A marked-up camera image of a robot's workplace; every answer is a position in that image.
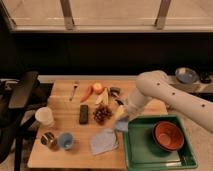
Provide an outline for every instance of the black wall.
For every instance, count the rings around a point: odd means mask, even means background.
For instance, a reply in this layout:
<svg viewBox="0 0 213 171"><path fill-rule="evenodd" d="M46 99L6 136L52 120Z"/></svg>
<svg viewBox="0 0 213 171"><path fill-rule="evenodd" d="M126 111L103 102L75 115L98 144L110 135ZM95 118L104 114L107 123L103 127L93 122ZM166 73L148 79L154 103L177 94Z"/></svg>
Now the black wall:
<svg viewBox="0 0 213 171"><path fill-rule="evenodd" d="M0 73L139 74L213 71L213 33L9 33L0 18Z"/></svg>

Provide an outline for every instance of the chair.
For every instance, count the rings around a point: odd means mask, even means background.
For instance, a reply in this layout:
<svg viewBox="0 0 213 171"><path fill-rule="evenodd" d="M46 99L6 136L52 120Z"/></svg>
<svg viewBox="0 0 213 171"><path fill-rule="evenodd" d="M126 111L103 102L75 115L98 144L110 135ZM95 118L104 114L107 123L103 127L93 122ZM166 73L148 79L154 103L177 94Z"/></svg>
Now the chair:
<svg viewBox="0 0 213 171"><path fill-rule="evenodd" d="M34 123L35 116L21 124L28 110L46 106L46 95L39 89L38 72L26 72L11 91L3 91L0 99L0 163L10 153L15 140L14 170L20 170L23 139L35 137L36 132L28 128ZM32 104L32 96L37 96Z"/></svg>

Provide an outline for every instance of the metal bracket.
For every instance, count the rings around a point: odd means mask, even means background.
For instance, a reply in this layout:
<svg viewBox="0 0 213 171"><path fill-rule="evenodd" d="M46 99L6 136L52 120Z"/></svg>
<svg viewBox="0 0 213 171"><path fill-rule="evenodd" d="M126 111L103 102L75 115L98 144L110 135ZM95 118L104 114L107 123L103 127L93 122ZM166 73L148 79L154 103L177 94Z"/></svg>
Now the metal bracket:
<svg viewBox="0 0 213 171"><path fill-rule="evenodd" d="M69 0L60 0L61 8L64 15L65 27L68 30L72 30L74 27L74 20L72 16L72 10Z"/></svg>
<svg viewBox="0 0 213 171"><path fill-rule="evenodd" d="M169 11L171 0L161 0L158 17L155 22L157 29L163 29L166 23L167 13Z"/></svg>

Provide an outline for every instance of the apple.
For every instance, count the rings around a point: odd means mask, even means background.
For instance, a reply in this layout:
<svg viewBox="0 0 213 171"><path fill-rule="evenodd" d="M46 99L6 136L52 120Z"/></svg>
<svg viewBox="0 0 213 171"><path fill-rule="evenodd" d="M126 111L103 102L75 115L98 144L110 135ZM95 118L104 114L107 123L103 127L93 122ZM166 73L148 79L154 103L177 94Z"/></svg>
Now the apple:
<svg viewBox="0 0 213 171"><path fill-rule="evenodd" d="M92 85L93 91L95 94L101 94L104 91L104 87L102 86L101 83L94 83Z"/></svg>

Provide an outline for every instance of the gray cloth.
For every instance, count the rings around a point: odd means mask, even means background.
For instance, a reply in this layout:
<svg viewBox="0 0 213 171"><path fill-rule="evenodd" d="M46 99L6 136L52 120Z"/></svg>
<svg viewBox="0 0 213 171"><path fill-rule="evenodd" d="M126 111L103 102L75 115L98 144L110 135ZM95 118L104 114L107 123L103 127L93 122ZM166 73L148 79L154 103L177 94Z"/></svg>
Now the gray cloth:
<svg viewBox="0 0 213 171"><path fill-rule="evenodd" d="M129 124L128 117L120 119L115 123L115 130L121 132L128 132L128 124Z"/></svg>
<svg viewBox="0 0 213 171"><path fill-rule="evenodd" d="M116 149L118 141L115 131L110 128L103 129L92 137L90 146L93 155Z"/></svg>

